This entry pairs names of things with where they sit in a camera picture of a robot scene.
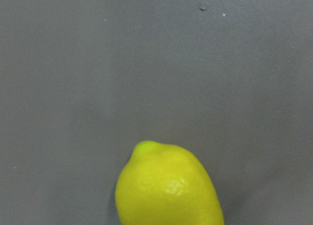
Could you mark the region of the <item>yellow lemon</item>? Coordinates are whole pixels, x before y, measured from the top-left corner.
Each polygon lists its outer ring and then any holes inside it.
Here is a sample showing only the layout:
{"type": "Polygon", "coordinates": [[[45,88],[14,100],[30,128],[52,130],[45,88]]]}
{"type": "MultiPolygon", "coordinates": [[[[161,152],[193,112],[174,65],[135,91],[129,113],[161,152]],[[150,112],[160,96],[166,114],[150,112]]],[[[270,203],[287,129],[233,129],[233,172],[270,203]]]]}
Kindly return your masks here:
{"type": "Polygon", "coordinates": [[[138,143],[121,171],[115,204],[123,225],[223,225],[212,180],[197,157],[172,144],[138,143]]]}

